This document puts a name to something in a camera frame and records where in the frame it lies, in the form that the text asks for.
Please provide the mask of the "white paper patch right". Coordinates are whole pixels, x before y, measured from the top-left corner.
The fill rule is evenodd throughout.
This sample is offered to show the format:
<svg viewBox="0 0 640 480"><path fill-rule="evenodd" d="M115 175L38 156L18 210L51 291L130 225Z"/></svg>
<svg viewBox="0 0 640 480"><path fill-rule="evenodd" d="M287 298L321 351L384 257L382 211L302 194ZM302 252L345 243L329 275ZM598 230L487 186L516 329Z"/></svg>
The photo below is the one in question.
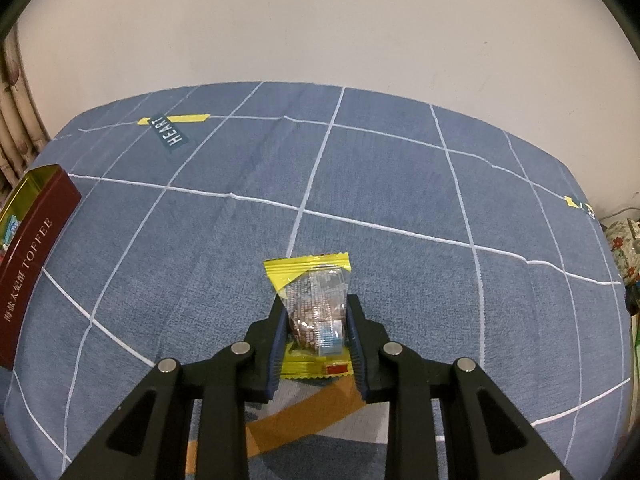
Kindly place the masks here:
<svg viewBox="0 0 640 480"><path fill-rule="evenodd" d="M325 386L313 386L303 382L285 382L277 396L265 408L257 411L257 419L279 411L295 402L306 399ZM347 416L313 436L344 439L364 443L387 441L387 423L390 409L386 403L367 404L356 413Z"/></svg>

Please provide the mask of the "blue checked tablecloth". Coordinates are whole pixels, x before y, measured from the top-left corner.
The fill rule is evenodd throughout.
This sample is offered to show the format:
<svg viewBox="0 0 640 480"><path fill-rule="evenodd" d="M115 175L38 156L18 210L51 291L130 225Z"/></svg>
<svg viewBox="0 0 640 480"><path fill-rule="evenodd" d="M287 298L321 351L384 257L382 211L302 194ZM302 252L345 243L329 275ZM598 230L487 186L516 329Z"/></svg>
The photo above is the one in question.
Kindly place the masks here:
<svg viewBox="0 0 640 480"><path fill-rule="evenodd" d="M161 358L209 358L266 316L269 259L347 252L368 318L469 356L577 479L627 428L625 291L562 162L450 110L232 82L87 110L38 156L81 202L30 298L9 434L55 479Z"/></svg>

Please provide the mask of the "cluttered shelf items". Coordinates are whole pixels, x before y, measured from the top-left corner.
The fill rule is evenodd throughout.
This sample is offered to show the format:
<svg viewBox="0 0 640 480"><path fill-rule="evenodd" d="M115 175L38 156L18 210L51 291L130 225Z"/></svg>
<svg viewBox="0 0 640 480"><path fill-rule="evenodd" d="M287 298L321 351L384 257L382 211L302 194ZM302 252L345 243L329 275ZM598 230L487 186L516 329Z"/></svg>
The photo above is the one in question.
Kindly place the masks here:
<svg viewBox="0 0 640 480"><path fill-rule="evenodd" d="M623 283L620 317L624 341L634 360L639 348L639 221L620 218L606 226L604 234Z"/></svg>

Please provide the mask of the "orange tape strip right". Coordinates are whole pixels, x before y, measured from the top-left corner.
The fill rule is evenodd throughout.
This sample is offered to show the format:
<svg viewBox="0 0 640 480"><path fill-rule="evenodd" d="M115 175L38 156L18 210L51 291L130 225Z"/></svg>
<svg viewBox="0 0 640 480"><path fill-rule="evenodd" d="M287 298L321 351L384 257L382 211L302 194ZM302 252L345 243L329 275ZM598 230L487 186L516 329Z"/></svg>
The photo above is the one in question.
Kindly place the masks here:
<svg viewBox="0 0 640 480"><path fill-rule="evenodd" d="M246 445L243 456L253 458L318 434L365 405L354 378L338 378L306 399L280 408L254 422L248 422L245 425Z"/></svg>

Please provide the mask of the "beige patterned curtain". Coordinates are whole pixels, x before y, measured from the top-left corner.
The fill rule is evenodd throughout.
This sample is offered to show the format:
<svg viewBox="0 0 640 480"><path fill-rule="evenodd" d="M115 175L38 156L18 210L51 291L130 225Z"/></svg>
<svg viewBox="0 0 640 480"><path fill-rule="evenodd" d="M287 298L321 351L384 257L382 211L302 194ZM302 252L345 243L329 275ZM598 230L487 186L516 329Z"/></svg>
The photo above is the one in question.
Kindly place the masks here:
<svg viewBox="0 0 640 480"><path fill-rule="evenodd" d="M17 26L1 41L1 203L50 141L24 73Z"/></svg>

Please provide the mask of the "maroon gold toffee tin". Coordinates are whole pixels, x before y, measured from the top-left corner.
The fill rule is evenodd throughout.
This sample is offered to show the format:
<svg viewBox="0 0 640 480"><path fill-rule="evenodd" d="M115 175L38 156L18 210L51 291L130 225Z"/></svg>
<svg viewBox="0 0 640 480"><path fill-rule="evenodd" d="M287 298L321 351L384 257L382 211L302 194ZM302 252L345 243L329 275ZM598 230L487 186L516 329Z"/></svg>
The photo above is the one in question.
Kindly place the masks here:
<svg viewBox="0 0 640 480"><path fill-rule="evenodd" d="M23 321L41 269L81 195L58 165L29 170L1 209L1 367L12 370ZM21 221L8 250L2 236L9 216Z"/></svg>

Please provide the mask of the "yellow brown candy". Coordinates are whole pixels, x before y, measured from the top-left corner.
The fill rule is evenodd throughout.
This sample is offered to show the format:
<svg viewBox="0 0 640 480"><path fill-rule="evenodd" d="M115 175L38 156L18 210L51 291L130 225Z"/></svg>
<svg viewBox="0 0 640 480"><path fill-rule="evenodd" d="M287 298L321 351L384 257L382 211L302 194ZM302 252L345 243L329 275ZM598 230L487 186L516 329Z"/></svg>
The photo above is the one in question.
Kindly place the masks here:
<svg viewBox="0 0 640 480"><path fill-rule="evenodd" d="M264 268L288 314L282 377L306 380L352 374L346 342L349 254L272 259L264 262Z"/></svg>

